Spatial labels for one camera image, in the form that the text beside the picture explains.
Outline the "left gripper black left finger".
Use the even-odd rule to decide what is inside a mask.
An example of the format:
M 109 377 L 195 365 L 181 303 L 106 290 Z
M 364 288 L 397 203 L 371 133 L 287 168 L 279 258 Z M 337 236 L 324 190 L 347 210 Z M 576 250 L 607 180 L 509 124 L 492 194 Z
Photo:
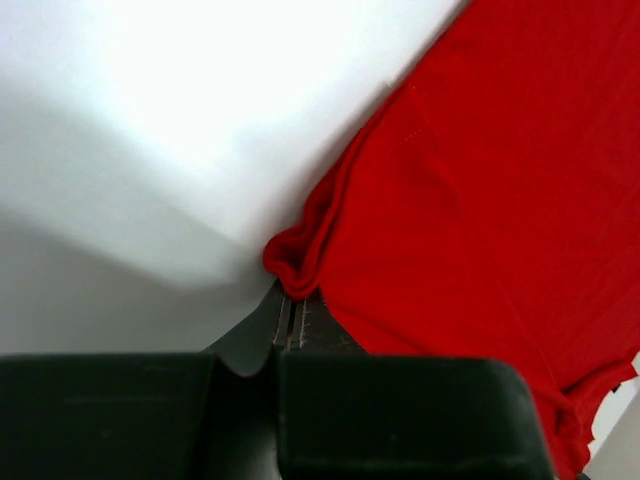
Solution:
M 279 284 L 196 352 L 1 360 L 5 479 L 235 479 L 272 462 Z

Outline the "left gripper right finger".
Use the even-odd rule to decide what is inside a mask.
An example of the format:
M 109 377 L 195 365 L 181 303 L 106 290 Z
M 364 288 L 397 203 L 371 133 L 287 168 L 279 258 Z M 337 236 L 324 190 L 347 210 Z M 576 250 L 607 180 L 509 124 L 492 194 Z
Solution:
M 550 479 L 523 378 L 490 359 L 374 356 L 316 297 L 274 338 L 285 479 Z

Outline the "red t shirt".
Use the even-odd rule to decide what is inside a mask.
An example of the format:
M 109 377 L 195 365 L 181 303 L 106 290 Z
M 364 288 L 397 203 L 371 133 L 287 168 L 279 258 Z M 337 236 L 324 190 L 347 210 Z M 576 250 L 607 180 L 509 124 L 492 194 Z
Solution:
M 487 357 L 556 474 L 639 351 L 639 5 L 473 1 L 266 245 L 367 351 Z

